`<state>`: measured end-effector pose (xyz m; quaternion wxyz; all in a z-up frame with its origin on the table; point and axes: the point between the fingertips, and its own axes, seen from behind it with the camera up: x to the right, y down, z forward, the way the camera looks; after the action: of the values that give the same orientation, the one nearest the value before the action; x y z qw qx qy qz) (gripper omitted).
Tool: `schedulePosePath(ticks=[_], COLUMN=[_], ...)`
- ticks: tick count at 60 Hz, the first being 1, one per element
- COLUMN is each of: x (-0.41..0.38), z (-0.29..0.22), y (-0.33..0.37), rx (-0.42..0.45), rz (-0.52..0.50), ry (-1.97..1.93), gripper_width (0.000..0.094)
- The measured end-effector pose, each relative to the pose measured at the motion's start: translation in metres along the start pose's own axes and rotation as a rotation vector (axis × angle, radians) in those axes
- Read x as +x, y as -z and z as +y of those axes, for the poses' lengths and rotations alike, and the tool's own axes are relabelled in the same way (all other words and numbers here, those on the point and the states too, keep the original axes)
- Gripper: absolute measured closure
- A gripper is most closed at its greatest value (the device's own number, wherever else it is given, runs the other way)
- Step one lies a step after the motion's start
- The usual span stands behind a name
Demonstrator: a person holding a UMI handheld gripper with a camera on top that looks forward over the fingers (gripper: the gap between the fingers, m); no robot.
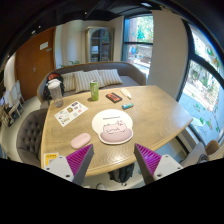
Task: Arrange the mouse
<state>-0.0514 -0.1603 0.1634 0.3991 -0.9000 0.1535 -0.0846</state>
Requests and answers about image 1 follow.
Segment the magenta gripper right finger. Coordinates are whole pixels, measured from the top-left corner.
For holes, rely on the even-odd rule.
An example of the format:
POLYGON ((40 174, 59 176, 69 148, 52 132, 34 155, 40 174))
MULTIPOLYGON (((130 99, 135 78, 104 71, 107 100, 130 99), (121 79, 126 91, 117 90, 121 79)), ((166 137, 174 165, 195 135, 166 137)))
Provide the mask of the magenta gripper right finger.
POLYGON ((152 183, 182 169, 168 154, 159 155, 140 144, 135 144, 134 154, 145 184, 152 183))

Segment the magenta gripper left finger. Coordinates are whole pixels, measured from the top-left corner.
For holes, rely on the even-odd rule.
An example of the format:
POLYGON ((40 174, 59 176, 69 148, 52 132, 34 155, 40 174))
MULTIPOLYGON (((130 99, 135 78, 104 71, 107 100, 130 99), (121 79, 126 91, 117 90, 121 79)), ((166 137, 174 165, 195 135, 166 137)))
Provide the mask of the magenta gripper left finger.
POLYGON ((90 144, 68 156, 59 155, 45 170, 81 186, 93 155, 93 145, 90 144))

